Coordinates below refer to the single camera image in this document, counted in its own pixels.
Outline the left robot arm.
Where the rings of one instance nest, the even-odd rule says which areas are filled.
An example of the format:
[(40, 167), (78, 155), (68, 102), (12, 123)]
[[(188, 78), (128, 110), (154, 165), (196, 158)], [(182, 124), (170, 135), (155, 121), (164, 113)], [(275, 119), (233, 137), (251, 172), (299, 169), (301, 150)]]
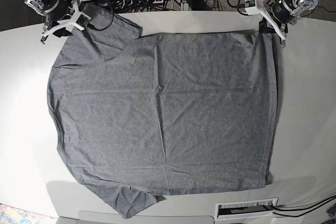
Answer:
[(295, 25), (298, 18), (303, 17), (304, 12), (314, 11), (319, 0), (263, 0), (265, 16), (259, 22), (261, 33), (277, 33), (286, 35), (288, 25)]

